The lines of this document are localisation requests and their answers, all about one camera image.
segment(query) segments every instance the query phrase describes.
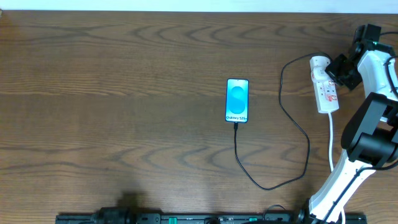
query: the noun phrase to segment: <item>phone screen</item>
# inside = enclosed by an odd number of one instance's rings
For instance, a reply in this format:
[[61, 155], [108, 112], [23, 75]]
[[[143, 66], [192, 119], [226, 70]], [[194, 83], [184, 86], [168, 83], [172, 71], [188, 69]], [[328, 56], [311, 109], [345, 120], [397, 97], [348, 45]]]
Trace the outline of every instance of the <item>phone screen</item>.
[[248, 121], [249, 81], [228, 79], [226, 84], [225, 120], [246, 123]]

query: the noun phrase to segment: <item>black cable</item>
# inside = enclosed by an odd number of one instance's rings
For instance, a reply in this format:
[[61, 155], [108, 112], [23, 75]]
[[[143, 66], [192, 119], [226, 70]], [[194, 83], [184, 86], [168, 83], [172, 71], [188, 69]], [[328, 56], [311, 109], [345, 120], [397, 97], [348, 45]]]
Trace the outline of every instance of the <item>black cable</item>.
[[388, 82], [390, 83], [391, 91], [392, 91], [392, 92], [395, 94], [395, 96], [398, 98], [397, 87], [395, 87], [395, 86], [394, 86], [394, 83], [392, 82], [392, 77], [391, 77], [390, 69], [389, 69], [390, 60], [393, 59], [393, 58], [398, 58], [398, 55], [394, 55], [394, 56], [389, 57], [389, 58], [386, 60], [384, 66], [385, 66], [385, 68], [386, 68], [387, 79], [388, 79]]
[[271, 206], [268, 207], [268, 208], [264, 211], [264, 213], [262, 214], [262, 219], [265, 220], [268, 211], [271, 210], [271, 209], [273, 209], [273, 208], [276, 208], [276, 207], [283, 208], [284, 210], [286, 210], [286, 209], [285, 209], [283, 206], [281, 206], [281, 205], [271, 205]]
[[333, 210], [335, 209], [337, 204], [343, 198], [344, 194], [347, 193], [348, 189], [351, 187], [351, 185], [355, 182], [355, 180], [361, 175], [361, 173], [363, 171], [365, 171], [365, 170], [385, 171], [385, 170], [390, 170], [392, 168], [395, 168], [396, 166], [398, 166], [398, 160], [395, 161], [395, 163], [393, 163], [393, 164], [391, 164], [389, 166], [386, 166], [386, 167], [379, 167], [379, 168], [376, 168], [376, 167], [365, 167], [365, 168], [361, 168], [358, 171], [356, 171], [354, 177], [351, 179], [351, 181], [348, 183], [348, 185], [341, 192], [341, 194], [339, 195], [337, 200], [335, 202], [333, 202], [333, 205], [331, 206], [330, 210], [328, 211], [326, 217], [323, 219], [322, 224], [326, 223], [326, 221], [328, 220], [329, 216], [331, 215], [331, 213], [333, 212]]
[[283, 185], [285, 185], [285, 184], [289, 184], [289, 183], [291, 183], [291, 182], [293, 182], [293, 181], [299, 180], [299, 179], [301, 179], [301, 178], [305, 175], [305, 172], [307, 171], [308, 159], [309, 159], [309, 157], [310, 157], [310, 148], [311, 148], [310, 138], [308, 137], [308, 135], [306, 134], [306, 132], [305, 132], [305, 131], [294, 121], [294, 119], [288, 114], [288, 112], [286, 112], [285, 108], [282, 106], [282, 100], [281, 100], [281, 97], [280, 97], [280, 96], [281, 96], [281, 94], [282, 94], [283, 74], [284, 74], [285, 68], [286, 68], [288, 65], [290, 65], [291, 63], [293, 63], [293, 62], [296, 62], [296, 61], [298, 61], [298, 60], [300, 60], [300, 59], [303, 59], [303, 58], [306, 58], [306, 57], [313, 57], [313, 56], [324, 56], [324, 57], [327, 57], [327, 58], [331, 61], [331, 58], [330, 58], [330, 56], [329, 56], [328, 54], [323, 53], [323, 52], [316, 52], [316, 53], [312, 53], [312, 54], [307, 54], [307, 55], [301, 56], [301, 57], [299, 57], [299, 58], [294, 59], [294, 60], [291, 61], [291, 62], [288, 62], [288, 63], [282, 68], [282, 71], [280, 72], [279, 106], [280, 106], [280, 107], [282, 108], [282, 110], [285, 112], [285, 114], [287, 115], [287, 117], [294, 123], [294, 125], [296, 125], [296, 127], [303, 133], [303, 135], [307, 138], [307, 142], [308, 142], [307, 158], [306, 158], [306, 160], [305, 160], [305, 165], [304, 165], [303, 173], [302, 173], [300, 176], [298, 176], [298, 177], [296, 177], [296, 178], [293, 178], [293, 179], [290, 179], [290, 180], [288, 180], [288, 181], [285, 181], [285, 182], [283, 182], [283, 183], [281, 183], [281, 184], [278, 184], [278, 185], [273, 186], [273, 187], [270, 187], [270, 188], [261, 187], [261, 186], [249, 175], [249, 173], [248, 173], [248, 172], [246, 171], [246, 169], [243, 167], [241, 161], [239, 161], [238, 152], [236, 151], [236, 131], [238, 130], [238, 123], [234, 123], [234, 132], [235, 132], [235, 134], [234, 134], [234, 143], [235, 143], [235, 158], [236, 158], [236, 162], [238, 162], [238, 164], [239, 164], [239, 166], [242, 168], [243, 172], [244, 172], [244, 173], [247, 175], [247, 177], [254, 183], [254, 185], [256, 185], [257, 187], [259, 187], [261, 190], [274, 190], [274, 189], [276, 189], [276, 188], [278, 188], [278, 187], [281, 187], [281, 186], [283, 186]]
[[388, 35], [388, 34], [398, 34], [398, 32], [384, 32], [384, 33], [381, 33], [380, 36]]

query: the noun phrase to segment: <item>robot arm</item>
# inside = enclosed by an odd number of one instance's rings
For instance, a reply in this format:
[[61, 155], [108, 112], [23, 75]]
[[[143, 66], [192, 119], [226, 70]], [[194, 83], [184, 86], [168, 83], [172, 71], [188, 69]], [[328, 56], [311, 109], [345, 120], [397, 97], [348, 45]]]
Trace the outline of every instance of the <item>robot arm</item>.
[[[380, 27], [361, 26], [355, 34], [349, 58], [338, 56], [326, 68], [327, 74], [339, 85], [350, 90], [364, 82], [366, 100], [351, 118], [341, 137], [343, 153], [336, 168], [322, 188], [311, 197], [299, 218], [302, 223], [320, 223], [327, 218], [328, 223], [336, 223], [341, 209], [354, 194], [355, 190], [375, 170], [360, 173], [333, 207], [337, 198], [353, 180], [357, 170], [365, 167], [382, 167], [397, 159], [398, 145], [398, 99], [393, 88], [398, 86], [394, 70], [394, 61], [388, 65], [391, 82], [388, 79], [385, 63], [394, 55], [391, 46], [378, 42]], [[391, 130], [378, 128], [380, 121], [392, 126]]]

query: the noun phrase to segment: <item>wooden table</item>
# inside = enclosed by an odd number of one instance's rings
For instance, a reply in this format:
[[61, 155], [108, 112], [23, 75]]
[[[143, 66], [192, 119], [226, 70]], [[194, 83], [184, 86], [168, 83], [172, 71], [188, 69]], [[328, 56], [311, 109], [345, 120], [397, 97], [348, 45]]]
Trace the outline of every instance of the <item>wooden table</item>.
[[[0, 222], [54, 223], [101, 207], [163, 212], [298, 210], [329, 175], [328, 118], [309, 58], [284, 77], [286, 110], [311, 139], [304, 179], [258, 189], [234, 160], [226, 79], [250, 81], [241, 160], [263, 186], [298, 176], [307, 142], [281, 111], [280, 70], [301, 55], [333, 58], [357, 26], [398, 30], [397, 15], [6, 11], [0, 19]], [[382, 37], [396, 49], [397, 36]], [[338, 89], [340, 137], [364, 100]], [[346, 205], [396, 223], [398, 171], [378, 172]]]

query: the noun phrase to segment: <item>plug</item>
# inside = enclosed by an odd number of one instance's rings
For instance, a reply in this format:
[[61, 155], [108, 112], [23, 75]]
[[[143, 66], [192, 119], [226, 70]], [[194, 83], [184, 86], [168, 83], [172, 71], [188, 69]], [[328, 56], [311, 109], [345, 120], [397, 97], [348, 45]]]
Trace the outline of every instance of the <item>plug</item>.
[[319, 113], [331, 113], [339, 108], [335, 83], [325, 71], [329, 64], [330, 60], [323, 56], [315, 56], [310, 60], [311, 79]]

